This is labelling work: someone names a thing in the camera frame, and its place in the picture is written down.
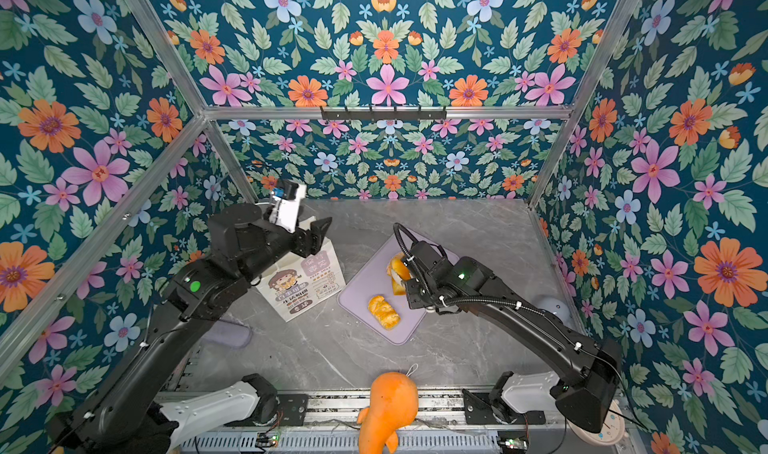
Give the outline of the striped round fake bread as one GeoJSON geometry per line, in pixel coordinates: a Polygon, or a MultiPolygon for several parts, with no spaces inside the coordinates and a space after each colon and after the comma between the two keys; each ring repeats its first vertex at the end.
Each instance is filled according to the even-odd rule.
{"type": "Polygon", "coordinates": [[[404,254],[396,254],[389,262],[387,267],[388,275],[397,283],[403,283],[411,279],[411,273],[404,264],[404,254]]]}

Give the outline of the white printed paper bag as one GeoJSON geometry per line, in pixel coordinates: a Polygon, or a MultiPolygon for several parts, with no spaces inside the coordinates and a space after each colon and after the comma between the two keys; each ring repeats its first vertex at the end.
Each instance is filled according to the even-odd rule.
{"type": "Polygon", "coordinates": [[[261,275],[255,287],[290,322],[343,291],[346,281],[334,245],[326,238],[315,255],[287,254],[261,275]]]}

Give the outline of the twisted glazed fake bread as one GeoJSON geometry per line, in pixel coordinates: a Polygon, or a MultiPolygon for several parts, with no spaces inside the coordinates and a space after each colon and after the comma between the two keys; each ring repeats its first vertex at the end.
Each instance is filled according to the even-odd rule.
{"type": "Polygon", "coordinates": [[[393,306],[381,295],[370,299],[368,311],[385,330],[394,329],[401,321],[400,315],[393,306]]]}

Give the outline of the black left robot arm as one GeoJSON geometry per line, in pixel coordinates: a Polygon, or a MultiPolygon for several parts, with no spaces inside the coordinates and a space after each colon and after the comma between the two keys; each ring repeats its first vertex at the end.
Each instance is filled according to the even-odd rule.
{"type": "Polygon", "coordinates": [[[330,218],[308,228],[271,223],[255,204],[232,205],[208,220],[211,250],[182,268],[162,292],[141,341],[84,404],[47,425],[57,447],[76,453],[167,453],[214,428],[278,416],[274,386],[258,374],[187,405],[155,398],[191,348],[288,254],[320,252],[330,218]]]}

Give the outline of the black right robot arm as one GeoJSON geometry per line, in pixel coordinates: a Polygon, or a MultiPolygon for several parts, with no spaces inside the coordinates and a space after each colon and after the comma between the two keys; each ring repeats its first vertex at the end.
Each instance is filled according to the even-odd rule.
{"type": "Polygon", "coordinates": [[[602,430],[620,384],[622,350],[617,342],[598,343],[568,328],[473,258],[452,262],[443,247],[417,239],[400,223],[393,225],[393,233],[412,276],[405,282],[411,308],[440,315],[469,312],[497,325],[558,376],[549,393],[565,419],[590,433],[602,430]]]}

